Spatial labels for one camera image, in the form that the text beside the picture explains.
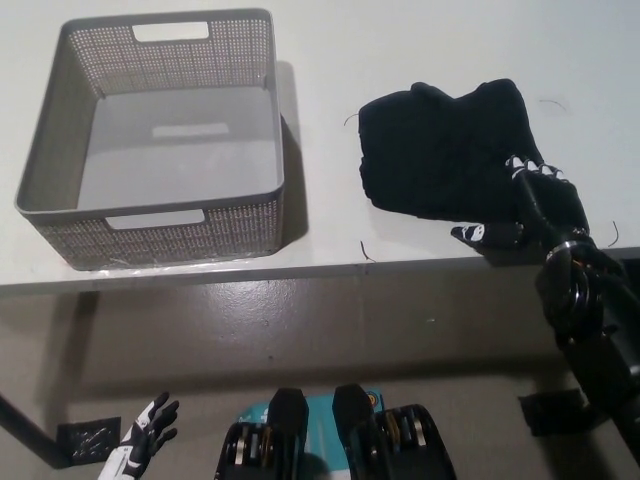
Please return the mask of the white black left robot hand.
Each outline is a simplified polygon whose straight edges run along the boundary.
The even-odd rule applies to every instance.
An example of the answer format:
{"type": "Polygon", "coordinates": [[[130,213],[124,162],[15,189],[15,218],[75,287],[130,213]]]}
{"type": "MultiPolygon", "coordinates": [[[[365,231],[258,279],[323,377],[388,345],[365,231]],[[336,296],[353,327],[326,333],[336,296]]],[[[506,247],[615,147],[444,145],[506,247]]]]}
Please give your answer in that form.
{"type": "Polygon", "coordinates": [[[98,480],[140,479],[151,459],[162,446],[177,435],[173,426],[179,401],[169,402],[170,394],[161,393],[138,415],[118,446],[111,451],[98,480]]]}

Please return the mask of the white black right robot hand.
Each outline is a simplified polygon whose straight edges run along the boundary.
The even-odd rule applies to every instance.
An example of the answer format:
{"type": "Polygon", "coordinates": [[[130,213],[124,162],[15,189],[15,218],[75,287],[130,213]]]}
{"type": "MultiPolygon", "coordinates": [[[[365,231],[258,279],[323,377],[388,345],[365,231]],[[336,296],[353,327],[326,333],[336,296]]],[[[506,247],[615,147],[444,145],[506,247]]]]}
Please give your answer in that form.
{"type": "Polygon", "coordinates": [[[505,161],[505,168],[516,219],[455,226],[453,238],[476,250],[515,250],[535,244],[546,253],[564,243],[593,242],[577,188],[560,169],[515,155],[505,161]]]}

